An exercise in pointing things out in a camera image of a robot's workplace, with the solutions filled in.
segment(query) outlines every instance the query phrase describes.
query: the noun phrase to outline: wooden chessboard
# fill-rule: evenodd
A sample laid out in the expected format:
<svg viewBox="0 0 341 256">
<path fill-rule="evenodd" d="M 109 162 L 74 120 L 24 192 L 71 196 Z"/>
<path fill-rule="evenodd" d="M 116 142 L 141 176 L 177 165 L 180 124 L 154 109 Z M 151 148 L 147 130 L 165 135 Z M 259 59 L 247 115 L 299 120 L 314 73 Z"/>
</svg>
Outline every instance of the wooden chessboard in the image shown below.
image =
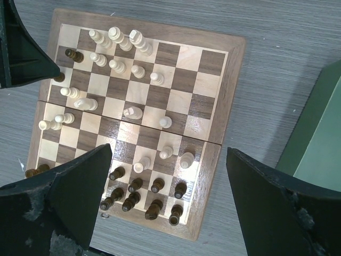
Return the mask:
<svg viewBox="0 0 341 256">
<path fill-rule="evenodd" d="M 153 46 L 153 54 L 143 56 L 135 47 L 122 51 L 115 43 L 110 49 L 96 45 L 88 31 L 96 29 L 104 35 L 117 26 L 127 35 L 132 29 L 142 32 Z M 75 63 L 64 54 L 71 48 L 84 55 L 82 63 Z M 241 37 L 209 31 L 137 21 L 128 18 L 56 9 L 52 20 L 48 54 L 60 66 L 66 79 L 42 82 L 39 92 L 33 136 L 27 168 L 47 163 L 51 167 L 66 163 L 103 143 L 110 143 L 113 160 L 110 172 L 123 166 L 126 174 L 116 180 L 107 179 L 103 198 L 113 189 L 125 191 L 124 198 L 105 213 L 156 230 L 190 240 L 199 235 L 210 187 L 225 135 L 232 99 L 241 67 L 245 41 Z M 118 74 L 108 65 L 99 67 L 89 55 L 97 52 L 110 59 L 120 60 L 126 72 Z M 137 79 L 131 74 L 132 65 L 142 66 L 146 75 Z M 161 86 L 153 84 L 150 73 L 160 72 L 165 77 Z M 74 101 L 60 94 L 62 87 L 75 87 L 82 98 L 99 103 L 95 111 L 75 109 Z M 123 116 L 123 110 L 137 106 L 143 110 L 139 120 Z M 38 129 L 41 120 L 52 120 L 57 114 L 72 113 L 75 122 L 64 124 L 61 130 Z M 163 116 L 173 125 L 159 126 Z M 173 156 L 159 158 L 163 146 L 172 146 Z M 195 162 L 189 169 L 179 165 L 181 155 L 190 151 Z M 132 165 L 142 156 L 149 156 L 152 165 L 140 174 Z M 121 204 L 129 195 L 128 184 L 142 178 L 138 190 L 140 202 L 129 212 Z M 162 178 L 165 187 L 157 194 L 150 191 L 152 181 Z M 174 197 L 180 181 L 187 184 L 182 199 Z M 164 203 L 154 221 L 144 219 L 144 212 L 154 199 Z M 180 224 L 168 223 L 171 208 L 184 208 Z"/>
</svg>

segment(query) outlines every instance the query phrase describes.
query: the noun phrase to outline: chess piece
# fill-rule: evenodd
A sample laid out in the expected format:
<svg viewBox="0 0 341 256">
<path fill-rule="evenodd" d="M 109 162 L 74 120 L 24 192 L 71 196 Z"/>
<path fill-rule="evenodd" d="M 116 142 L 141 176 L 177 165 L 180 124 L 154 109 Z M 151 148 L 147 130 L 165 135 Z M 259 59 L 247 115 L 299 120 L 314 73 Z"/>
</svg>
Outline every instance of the chess piece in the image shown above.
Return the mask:
<svg viewBox="0 0 341 256">
<path fill-rule="evenodd" d="M 153 81 L 154 85 L 163 85 L 165 82 L 164 76 L 157 72 L 151 73 L 150 79 Z"/>
<path fill-rule="evenodd" d="M 129 34 L 129 39 L 143 55 L 150 56 L 153 53 L 153 47 L 147 42 L 140 31 L 132 30 Z"/>
<path fill-rule="evenodd" d="M 164 204 L 160 200 L 155 199 L 149 206 L 148 210 L 145 212 L 144 214 L 145 219 L 146 220 L 156 219 L 163 206 Z"/>
<path fill-rule="evenodd" d="M 136 164 L 134 164 L 134 171 L 136 173 L 141 173 L 144 170 L 148 169 L 151 165 L 151 160 L 144 156 L 140 159 L 140 161 L 138 161 Z"/>
<path fill-rule="evenodd" d="M 138 192 L 131 193 L 127 199 L 124 200 L 122 205 L 122 211 L 128 212 L 132 208 L 134 208 L 135 204 L 137 204 L 141 199 L 141 196 Z"/>
<path fill-rule="evenodd" d="M 145 69 L 138 65 L 133 65 L 131 71 L 136 78 L 143 78 L 145 76 Z"/>
<path fill-rule="evenodd" d="M 165 182 L 161 178 L 157 178 L 154 180 L 153 185 L 151 185 L 151 191 L 153 193 L 158 193 L 161 189 L 163 189 L 165 186 Z"/>
<path fill-rule="evenodd" d="M 108 62 L 104 55 L 98 54 L 96 52 L 90 53 L 90 59 L 100 67 L 104 67 Z"/>
<path fill-rule="evenodd" d="M 180 166 L 184 169 L 189 168 L 194 162 L 194 156 L 190 152 L 186 152 L 180 159 Z"/>
<path fill-rule="evenodd" d="M 123 110 L 123 115 L 130 119 L 141 119 L 143 116 L 143 112 L 141 108 L 130 107 Z"/>
<path fill-rule="evenodd" d="M 63 72 L 60 72 L 59 76 L 53 78 L 53 80 L 55 80 L 58 83 L 61 83 L 65 80 L 65 74 Z"/>
<path fill-rule="evenodd" d="M 96 110 L 98 103 L 94 99 L 81 98 L 75 101 L 74 106 L 79 110 Z"/>
<path fill-rule="evenodd" d="M 25 177 L 26 178 L 30 178 L 33 177 L 34 175 L 40 174 L 42 172 L 45 172 L 47 170 L 49 170 L 50 167 L 47 164 L 42 164 L 40 166 L 38 166 L 37 169 L 29 169 L 25 172 Z"/>
<path fill-rule="evenodd" d="M 128 191 L 130 193 L 135 192 L 137 190 L 139 190 L 143 185 L 143 180 L 141 178 L 136 178 L 135 180 L 133 180 L 133 182 L 129 185 L 128 187 Z"/>
<path fill-rule="evenodd" d="M 114 202 L 119 201 L 122 199 L 123 197 L 123 189 L 121 188 L 116 188 L 109 197 L 107 197 L 106 199 L 104 199 L 101 203 L 100 203 L 100 209 L 102 211 L 107 211 L 110 209 L 110 207 L 113 206 Z"/>
<path fill-rule="evenodd" d="M 101 45 L 105 49 L 109 49 L 112 47 L 112 40 L 108 39 L 97 30 L 89 30 L 89 36 L 93 41 L 95 41 L 96 44 Z"/>
<path fill-rule="evenodd" d="M 73 87 L 71 87 L 71 88 L 63 87 L 62 89 L 60 89 L 60 93 L 63 96 L 67 96 L 67 97 L 70 97 L 72 99 L 78 99 L 80 96 L 79 89 L 73 88 Z"/>
<path fill-rule="evenodd" d="M 162 128 L 169 128 L 172 125 L 172 119 L 168 116 L 160 118 L 159 124 Z"/>
<path fill-rule="evenodd" d="M 168 219 L 169 224 L 171 224 L 172 226 L 178 225 L 180 222 L 180 217 L 182 213 L 183 213 L 183 208 L 180 205 L 174 205 L 171 210 L 169 219 Z"/>
<path fill-rule="evenodd" d="M 48 129 L 53 129 L 55 131 L 62 129 L 62 124 L 61 123 L 57 123 L 55 120 L 52 121 L 46 121 L 46 120 L 42 120 L 38 123 L 38 127 L 39 129 L 41 129 L 42 131 L 48 130 Z"/>
<path fill-rule="evenodd" d="M 66 49 L 65 55 L 77 63 L 81 63 L 84 60 L 84 55 L 81 52 L 77 52 L 72 49 Z"/>
<path fill-rule="evenodd" d="M 109 174 L 109 179 L 110 180 L 117 180 L 119 178 L 122 178 L 126 171 L 122 166 L 117 167 L 113 172 Z"/>
<path fill-rule="evenodd" d="M 109 67 L 118 74 L 122 74 L 126 71 L 126 65 L 122 61 L 118 60 L 110 60 Z"/>
<path fill-rule="evenodd" d="M 57 123 L 71 124 L 75 121 L 75 116 L 71 113 L 65 113 L 63 115 L 56 115 L 54 120 Z"/>
<path fill-rule="evenodd" d="M 161 159 L 167 159 L 167 158 L 170 158 L 172 154 L 173 154 L 173 149 L 169 146 L 164 146 L 159 156 Z"/>
<path fill-rule="evenodd" d="M 174 196 L 176 199 L 181 199 L 186 194 L 187 185 L 185 183 L 178 183 L 175 187 Z"/>
<path fill-rule="evenodd" d="M 124 37 L 124 34 L 118 27 L 110 28 L 108 31 L 108 37 L 115 43 L 119 44 L 119 47 L 125 52 L 130 51 L 133 47 L 131 42 L 128 40 L 128 38 Z"/>
</svg>

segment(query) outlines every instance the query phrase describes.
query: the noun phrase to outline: dark square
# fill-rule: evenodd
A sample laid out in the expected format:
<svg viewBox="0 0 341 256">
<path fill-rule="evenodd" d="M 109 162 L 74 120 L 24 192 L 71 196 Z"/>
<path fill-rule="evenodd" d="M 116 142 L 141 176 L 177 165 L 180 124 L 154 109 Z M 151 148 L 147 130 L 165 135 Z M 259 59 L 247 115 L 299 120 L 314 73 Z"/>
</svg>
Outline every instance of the dark square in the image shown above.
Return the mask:
<svg viewBox="0 0 341 256">
<path fill-rule="evenodd" d="M 172 125 L 170 128 L 163 128 L 162 130 L 183 135 L 186 127 L 187 115 L 167 110 L 166 116 L 172 119 Z"/>
<path fill-rule="evenodd" d="M 146 106 L 166 109 L 170 92 L 168 88 L 149 85 Z"/>
<path fill-rule="evenodd" d="M 143 172 L 141 173 L 136 173 L 133 169 L 132 169 L 132 172 L 130 174 L 130 179 L 129 179 L 129 184 L 131 184 L 133 182 L 134 179 L 136 178 L 140 178 L 143 180 L 143 184 L 142 184 L 142 187 L 143 189 L 147 189 L 148 190 L 148 187 L 149 187 L 149 182 L 150 182 L 150 177 L 151 177 L 151 170 L 150 169 L 147 169 L 147 170 L 144 170 Z"/>
<path fill-rule="evenodd" d="M 77 148 L 86 152 L 96 147 L 97 134 L 79 130 Z"/>
<path fill-rule="evenodd" d="M 90 81 L 90 72 L 74 69 L 72 71 L 70 87 L 77 88 L 83 92 L 87 92 Z"/>
<path fill-rule="evenodd" d="M 89 112 L 89 113 L 92 113 L 92 114 L 97 114 L 97 115 L 102 115 L 103 108 L 104 108 L 105 97 L 99 96 L 99 95 L 96 95 L 96 94 L 91 94 L 91 93 L 88 93 L 86 95 L 86 97 L 89 98 L 89 99 L 94 99 L 98 103 L 98 107 L 96 108 L 96 110 L 86 110 L 86 112 Z"/>
<path fill-rule="evenodd" d="M 175 67 L 179 51 L 179 45 L 159 43 L 155 63 Z"/>
<path fill-rule="evenodd" d="M 159 154 L 160 154 L 160 151 L 157 151 L 155 161 L 154 161 L 153 170 L 173 176 L 177 156 L 172 155 L 170 158 L 161 159 Z"/>
<path fill-rule="evenodd" d="M 196 71 L 175 68 L 172 89 L 192 93 L 196 79 Z"/>
<path fill-rule="evenodd" d="M 144 62 L 144 61 L 139 61 L 139 60 L 134 60 L 133 65 L 138 65 L 145 70 L 145 76 L 142 78 L 137 78 L 134 76 L 133 73 L 130 75 L 130 80 L 136 81 L 139 83 L 144 83 L 144 84 L 150 84 L 150 74 L 153 72 L 154 69 L 154 64 L 149 63 L 149 62 Z"/>
<path fill-rule="evenodd" d="M 159 130 L 141 126 L 137 145 L 156 150 L 158 148 L 160 132 Z"/>
<path fill-rule="evenodd" d="M 56 105 L 65 106 L 67 97 L 60 93 L 60 89 L 62 89 L 62 87 L 51 85 L 50 98 L 48 101 Z"/>
<path fill-rule="evenodd" d="M 75 159 L 76 149 L 59 144 L 57 163 L 64 164 Z"/>
<path fill-rule="evenodd" d="M 89 30 L 80 30 L 77 49 L 90 52 L 94 52 L 96 50 L 96 43 L 89 36 Z"/>
<path fill-rule="evenodd" d="M 128 86 L 129 80 L 110 77 L 107 90 L 107 97 L 119 100 L 126 100 Z"/>
<path fill-rule="evenodd" d="M 59 46 L 58 47 L 58 52 L 57 52 L 57 59 L 56 59 L 56 64 L 58 66 L 61 66 L 61 67 L 66 67 L 66 68 L 73 68 L 74 67 L 74 61 L 67 57 L 65 55 L 65 50 L 66 49 L 72 49 L 72 50 L 76 50 L 74 48 L 68 48 L 68 47 L 65 47 L 65 46 Z"/>
<path fill-rule="evenodd" d="M 165 195 L 160 194 L 160 193 L 153 193 L 152 191 L 148 191 L 147 198 L 145 200 L 144 209 L 148 210 L 149 206 L 151 205 L 151 203 L 155 199 L 158 199 L 163 203 L 162 209 L 161 209 L 159 214 L 165 215 L 165 209 L 166 209 L 166 205 L 167 205 L 168 196 L 165 196 Z"/>
<path fill-rule="evenodd" d="M 127 108 L 130 108 L 130 107 L 138 107 L 138 108 L 141 108 L 142 111 L 144 111 L 144 105 L 138 104 L 138 103 L 134 103 L 134 102 L 129 102 L 129 101 L 126 101 L 124 103 L 124 108 L 123 109 L 127 109 Z M 122 120 L 123 121 L 127 121 L 129 123 L 133 123 L 133 124 L 141 124 L 142 123 L 142 118 L 141 119 L 130 119 L 130 118 L 125 117 L 124 115 L 122 115 Z"/>
<path fill-rule="evenodd" d="M 136 47 L 134 47 L 134 46 L 130 51 L 125 52 L 119 47 L 119 44 L 117 44 L 116 50 L 115 50 L 115 56 L 127 58 L 127 59 L 134 59 L 135 58 L 135 52 L 136 52 Z"/>
<path fill-rule="evenodd" d="M 214 98 L 193 94 L 188 115 L 211 119 Z"/>
<path fill-rule="evenodd" d="M 47 164 L 50 169 L 54 168 L 55 167 L 55 161 L 51 161 L 51 160 L 48 160 L 46 158 L 42 158 L 40 157 L 38 159 L 38 166 L 42 165 L 42 164 Z"/>
<path fill-rule="evenodd" d="M 125 195 L 127 193 L 127 188 L 128 188 L 128 184 L 127 183 L 123 183 L 121 181 L 118 180 L 109 180 L 108 182 L 108 188 L 107 188 L 107 192 L 105 194 L 106 197 L 109 197 L 111 195 L 111 193 L 116 189 L 116 188 L 121 188 L 124 192 L 123 197 L 121 198 L 121 200 L 119 200 L 120 202 L 124 202 L 125 200 Z"/>
<path fill-rule="evenodd" d="M 112 56 L 106 54 L 102 55 L 107 58 L 107 64 L 104 67 L 100 67 L 96 63 L 93 63 L 91 72 L 103 76 L 110 76 L 111 68 L 109 67 L 109 61 L 112 60 Z"/>
<path fill-rule="evenodd" d="M 196 161 L 200 161 L 203 147 L 204 141 L 183 136 L 180 144 L 179 156 L 181 157 L 184 153 L 190 152 L 194 155 Z"/>
<path fill-rule="evenodd" d="M 175 198 L 175 196 L 174 196 L 175 187 L 178 183 L 185 183 L 187 185 L 186 193 L 183 195 L 183 197 L 180 200 L 184 200 L 184 201 L 189 202 L 191 200 L 191 196 L 193 193 L 194 181 L 187 182 L 181 178 L 173 177 L 172 185 L 170 186 L 170 190 L 169 190 L 169 196 L 172 196 Z"/>
<path fill-rule="evenodd" d="M 75 121 L 73 123 L 71 123 L 71 124 L 63 123 L 63 125 L 79 129 L 80 128 L 80 123 L 82 122 L 83 111 L 80 111 L 80 110 L 74 109 L 74 108 L 67 108 L 67 107 L 65 107 L 64 113 L 71 113 L 71 114 L 73 114 L 75 116 Z"/>
<path fill-rule="evenodd" d="M 60 130 L 48 129 L 43 131 L 43 139 L 59 143 Z"/>
<path fill-rule="evenodd" d="M 123 163 L 133 164 L 136 145 L 117 140 L 113 159 Z"/>
<path fill-rule="evenodd" d="M 112 139 L 117 139 L 119 124 L 119 120 L 102 116 L 98 134 Z"/>
<path fill-rule="evenodd" d="M 224 64 L 225 53 L 203 50 L 201 54 L 199 72 L 220 76 Z"/>
</svg>

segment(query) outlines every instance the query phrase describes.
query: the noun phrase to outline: chessboard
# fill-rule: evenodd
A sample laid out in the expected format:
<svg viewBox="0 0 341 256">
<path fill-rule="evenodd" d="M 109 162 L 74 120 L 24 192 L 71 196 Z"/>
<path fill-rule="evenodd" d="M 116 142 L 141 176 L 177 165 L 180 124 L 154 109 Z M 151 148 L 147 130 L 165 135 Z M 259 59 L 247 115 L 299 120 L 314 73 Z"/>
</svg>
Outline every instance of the chessboard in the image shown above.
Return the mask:
<svg viewBox="0 0 341 256">
<path fill-rule="evenodd" d="M 141 31 L 152 45 L 152 55 L 146 57 L 136 47 L 125 52 L 115 43 L 105 49 L 89 37 L 91 29 L 107 36 L 113 26 L 119 27 L 125 36 L 133 29 Z M 66 49 L 81 52 L 84 60 L 74 62 L 66 57 Z M 245 40 L 237 36 L 56 9 L 47 53 L 65 74 L 65 80 L 42 81 L 27 168 L 44 163 L 55 167 L 98 145 L 110 143 L 113 159 L 109 173 L 122 166 L 126 174 L 115 181 L 107 179 L 102 199 L 118 187 L 125 193 L 108 211 L 100 210 L 102 216 L 120 217 L 196 240 L 227 128 L 244 50 Z M 108 61 L 123 62 L 126 71 L 119 74 L 108 64 L 99 67 L 91 61 L 91 52 L 103 54 Z M 136 78 L 130 71 L 132 65 L 143 67 L 146 75 Z M 151 81 L 152 72 L 163 74 L 163 85 Z M 97 109 L 76 109 L 75 99 L 60 93 L 62 87 L 75 87 L 80 90 L 81 98 L 95 99 Z M 131 106 L 142 109 L 141 119 L 123 115 L 123 110 Z M 38 129 L 39 121 L 51 121 L 64 113 L 72 113 L 75 121 L 63 124 L 57 131 Z M 164 116 L 173 122 L 167 129 L 159 124 Z M 172 157 L 159 157 L 163 146 L 173 148 Z M 194 155 L 194 162 L 188 169 L 180 167 L 180 158 L 185 152 Z M 151 159 L 151 166 L 136 173 L 132 166 L 143 156 Z M 141 200 L 135 208 L 123 212 L 121 204 L 129 196 L 127 187 L 135 178 L 143 180 L 143 186 L 138 190 Z M 150 187 L 156 178 L 162 178 L 165 186 L 155 194 Z M 174 189 L 179 182 L 185 182 L 188 188 L 181 199 L 176 199 Z M 161 200 L 164 206 L 156 220 L 146 220 L 144 212 L 154 199 Z M 168 218 L 175 204 L 183 207 L 183 214 L 180 223 L 171 226 Z"/>
</svg>

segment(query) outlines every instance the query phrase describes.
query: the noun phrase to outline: white pawn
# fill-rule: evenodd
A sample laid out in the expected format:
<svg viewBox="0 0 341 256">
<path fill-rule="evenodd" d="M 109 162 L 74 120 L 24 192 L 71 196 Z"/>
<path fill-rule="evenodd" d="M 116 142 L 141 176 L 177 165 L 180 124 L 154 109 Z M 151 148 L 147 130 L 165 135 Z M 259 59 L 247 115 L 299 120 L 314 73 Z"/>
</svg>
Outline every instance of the white pawn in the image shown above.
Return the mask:
<svg viewBox="0 0 341 256">
<path fill-rule="evenodd" d="M 143 55 L 150 56 L 153 53 L 153 47 L 138 30 L 132 30 L 129 34 L 129 39 L 130 42 L 132 42 L 132 44 L 143 53 Z"/>
<path fill-rule="evenodd" d="M 110 60 L 109 67 L 119 74 L 122 74 L 126 71 L 126 65 L 122 61 L 118 60 Z"/>
<path fill-rule="evenodd" d="M 80 96 L 80 91 L 77 88 L 66 88 L 63 87 L 62 89 L 60 89 L 60 93 L 64 96 L 70 97 L 72 99 L 78 99 Z"/>
<path fill-rule="evenodd" d="M 142 68 L 142 67 L 140 67 L 138 65 L 133 65 L 132 66 L 132 73 L 137 78 L 143 78 L 145 76 L 144 68 Z"/>
<path fill-rule="evenodd" d="M 52 120 L 52 121 L 42 120 L 38 123 L 39 129 L 41 129 L 42 131 L 45 131 L 48 129 L 60 130 L 62 129 L 62 126 L 63 125 L 61 123 L 57 123 L 55 120 Z"/>
<path fill-rule="evenodd" d="M 180 159 L 180 166 L 184 169 L 189 168 L 194 162 L 194 156 L 190 152 L 186 152 Z"/>
<path fill-rule="evenodd" d="M 128 40 L 128 38 L 124 37 L 124 34 L 118 27 L 110 28 L 108 31 L 108 37 L 115 43 L 119 44 L 119 47 L 125 52 L 130 51 L 133 47 L 131 42 Z"/>
<path fill-rule="evenodd" d="M 98 103 L 94 99 L 81 98 L 75 101 L 74 106 L 79 110 L 96 110 Z"/>
<path fill-rule="evenodd" d="M 170 158 L 172 154 L 173 154 L 173 149 L 169 146 L 164 146 L 159 156 L 161 159 L 167 159 L 167 158 Z"/>
<path fill-rule="evenodd" d="M 164 116 L 160 119 L 159 124 L 162 128 L 169 128 L 172 125 L 172 119 L 168 116 Z"/>
<path fill-rule="evenodd" d="M 107 58 L 104 55 L 98 54 L 96 52 L 90 53 L 90 59 L 100 67 L 104 67 L 107 64 Z"/>
<path fill-rule="evenodd" d="M 150 79 L 153 81 L 154 85 L 162 85 L 165 82 L 164 76 L 156 72 L 150 74 Z"/>
<path fill-rule="evenodd" d="M 143 116 L 143 112 L 141 108 L 130 107 L 123 110 L 123 115 L 130 119 L 141 119 L 141 117 Z"/>
<path fill-rule="evenodd" d="M 144 156 L 141 158 L 141 160 L 138 163 L 134 164 L 134 171 L 136 173 L 141 173 L 144 170 L 148 169 L 150 165 L 151 165 L 151 160 L 148 157 Z"/>
<path fill-rule="evenodd" d="M 105 49 L 109 49 L 112 47 L 112 40 L 106 38 L 97 30 L 90 30 L 89 36 L 91 37 L 93 41 L 95 41 L 96 44 L 101 45 Z"/>
<path fill-rule="evenodd" d="M 54 120 L 57 123 L 71 124 L 75 121 L 75 116 L 71 113 L 65 113 L 64 115 L 56 115 Z"/>
</svg>

